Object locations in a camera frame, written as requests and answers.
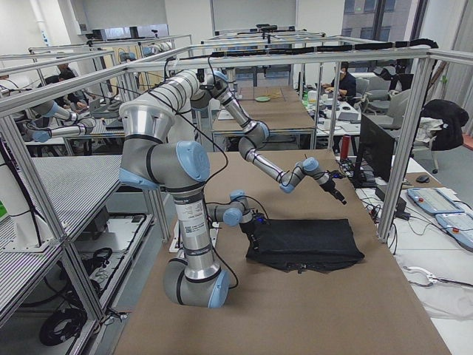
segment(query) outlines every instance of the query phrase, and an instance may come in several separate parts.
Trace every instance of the brown table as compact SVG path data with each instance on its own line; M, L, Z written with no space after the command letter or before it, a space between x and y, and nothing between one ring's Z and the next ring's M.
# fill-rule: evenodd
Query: brown table
M254 120L263 121L274 135L310 135L311 146L315 124L292 87L243 87L240 105ZM258 102L259 96L270 96L268 102ZM243 135L235 120L215 120L212 136Z
M265 152L284 169L305 154L337 168L327 151ZM228 168L205 189L207 200L225 202L232 189L243 188L271 218L348 218L365 259L327 274L284 273L247 261L246 236L224 226L217 250L240 286L222 308L207 309L167 300L162 277L171 255L164 246L115 354L449 354L348 180L337 181L346 206L307 177L286 195L238 153L228 156ZM215 171L223 157L211 154L211 165Z

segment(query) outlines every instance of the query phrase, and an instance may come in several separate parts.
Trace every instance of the computer monitor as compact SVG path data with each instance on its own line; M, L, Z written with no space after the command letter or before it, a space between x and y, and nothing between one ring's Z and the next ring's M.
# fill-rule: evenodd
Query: computer monitor
M363 160L372 168L373 174L389 181L395 139L371 118L361 116L360 144L356 156L353 179L359 181Z

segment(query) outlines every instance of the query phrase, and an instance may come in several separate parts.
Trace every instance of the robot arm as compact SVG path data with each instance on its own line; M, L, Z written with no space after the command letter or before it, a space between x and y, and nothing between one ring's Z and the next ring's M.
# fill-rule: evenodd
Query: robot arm
M223 74L216 72L209 78L209 82L213 87L210 90L212 97L222 103L245 133L238 146L242 158L271 176L279 183L279 188L286 193L291 193L305 176L311 176L324 191L329 192L343 204L346 203L344 196L335 188L335 183L328 173L321 169L315 158L310 157L298 162L292 172L284 172L276 164L259 154L257 150L270 136L268 126L264 122L250 118L228 89L226 77Z
M33 129L33 139L37 142L46 142L53 137L78 137L89 134L95 126L93 118L80 118L75 112L69 112L54 100L46 101L38 106L32 107L32 110L44 117L54 117L63 123L63 126L54 129Z
M169 261L163 278L166 295L181 305L216 308L225 302L229 276L214 256L209 221L239 223L251 235L253 214L242 192L234 192L226 207L206 208L203 187L210 176L207 153L195 141L166 143L175 115L189 100L193 107L206 107L212 98L220 100L242 127L242 156L278 181L283 190L292 191L309 175L340 201L344 198L315 159L298 163L289 173L258 154L256 151L269 137L269 131L263 122L248 117L220 74L212 75L208 85L202 86L195 72L184 70L122 104L120 116L127 120L127 125L119 178L139 189L164 186L174 199L182 232L183 249Z
M0 80L0 97L4 91L8 95L15 95L30 90L31 84L31 80L26 76ZM64 124L64 126L55 129L41 129L28 125L27 128L32 132L33 140L37 142L46 142L52 137L78 137L89 134L95 126L95 121L92 118L80 118L77 113L63 109L54 100L46 101L31 109L41 116L57 118Z

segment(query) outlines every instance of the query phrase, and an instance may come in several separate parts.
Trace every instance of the white table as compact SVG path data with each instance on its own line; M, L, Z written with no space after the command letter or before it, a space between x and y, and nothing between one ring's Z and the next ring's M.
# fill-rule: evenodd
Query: white table
M409 160L407 172L427 173L413 159ZM442 188L442 192L453 200L458 200L453 190ZM383 205L375 196L374 189L358 189L357 194L366 203ZM406 191L401 192L401 197L407 202L407 212L437 224L434 217L422 212L407 197ZM463 208L466 212L473 213L467 206L463 206ZM473 283L473 253L461 248L453 238L434 226L427 227L423 232L427 222L414 218L409 221L396 218L395 225L398 230L396 255L400 266L420 266L431 271L437 277L447 277L452 280ZM426 281L419 274L406 274L406 276L410 280ZM432 322L452 354L473 354L473 317L466 319L440 318L441 313L449 310L452 301L458 300L459 297L464 297L464 302L468 302L468 299L469 302L473 302L473 289L448 284L437 284L431 288L412 285L412 288L431 315Z

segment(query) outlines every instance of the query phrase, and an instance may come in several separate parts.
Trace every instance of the white shelf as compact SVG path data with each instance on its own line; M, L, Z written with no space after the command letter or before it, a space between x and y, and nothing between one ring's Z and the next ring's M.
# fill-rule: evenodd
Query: white shelf
M119 187L121 156L35 158L33 162L59 219L74 240ZM61 244L43 253L4 253L15 238L10 218L0 222L0 327L61 257Z

